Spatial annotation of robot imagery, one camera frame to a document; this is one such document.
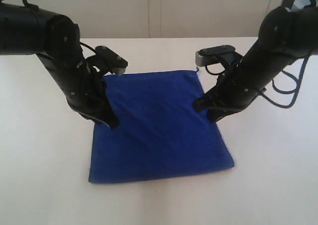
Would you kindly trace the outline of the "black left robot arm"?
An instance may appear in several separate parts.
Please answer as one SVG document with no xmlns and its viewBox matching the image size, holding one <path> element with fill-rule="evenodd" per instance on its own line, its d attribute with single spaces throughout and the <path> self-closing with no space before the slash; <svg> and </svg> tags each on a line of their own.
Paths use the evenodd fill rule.
<svg viewBox="0 0 318 225">
<path fill-rule="evenodd" d="M 122 74 L 128 63 L 105 46 L 85 58 L 79 26 L 65 15 L 1 3 L 1 55 L 35 54 L 82 117 L 115 129 L 120 121 L 106 96 L 107 73 Z"/>
</svg>

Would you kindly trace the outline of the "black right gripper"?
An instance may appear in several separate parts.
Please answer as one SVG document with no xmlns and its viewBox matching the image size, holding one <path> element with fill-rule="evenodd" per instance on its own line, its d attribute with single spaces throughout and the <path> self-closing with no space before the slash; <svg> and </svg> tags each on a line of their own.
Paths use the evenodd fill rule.
<svg viewBox="0 0 318 225">
<path fill-rule="evenodd" d="M 245 110 L 286 66 L 293 57 L 277 52 L 268 52 L 252 46 L 239 64 L 216 85 L 193 102 L 194 110 L 207 111 L 211 123 Z"/>
</svg>

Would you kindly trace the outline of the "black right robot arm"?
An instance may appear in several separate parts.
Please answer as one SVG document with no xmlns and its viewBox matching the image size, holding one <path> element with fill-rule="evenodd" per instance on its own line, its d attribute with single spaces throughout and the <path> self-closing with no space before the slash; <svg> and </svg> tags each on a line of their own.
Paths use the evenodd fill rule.
<svg viewBox="0 0 318 225">
<path fill-rule="evenodd" d="M 285 108 L 298 97 L 307 62 L 318 53 L 318 9 L 290 10 L 279 6 L 261 23 L 258 38 L 245 55 L 231 45 L 204 48 L 196 52 L 198 67 L 220 64 L 216 84 L 193 102 L 195 111 L 207 111 L 207 118 L 217 122 L 245 110 L 256 98 L 264 97 L 266 86 L 297 60 L 302 60 L 298 76 L 290 75 L 296 86 L 278 93 L 292 95 Z"/>
</svg>

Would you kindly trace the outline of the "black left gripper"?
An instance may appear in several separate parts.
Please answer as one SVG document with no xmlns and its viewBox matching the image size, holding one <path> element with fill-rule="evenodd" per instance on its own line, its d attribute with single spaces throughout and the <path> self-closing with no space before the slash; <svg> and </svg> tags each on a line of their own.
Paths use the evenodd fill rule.
<svg viewBox="0 0 318 225">
<path fill-rule="evenodd" d="M 111 130 L 120 125 L 105 93 L 106 83 L 102 78 L 111 69 L 103 57 L 85 58 L 81 48 L 45 51 L 37 57 L 72 110 L 86 119 L 107 124 Z"/>
</svg>

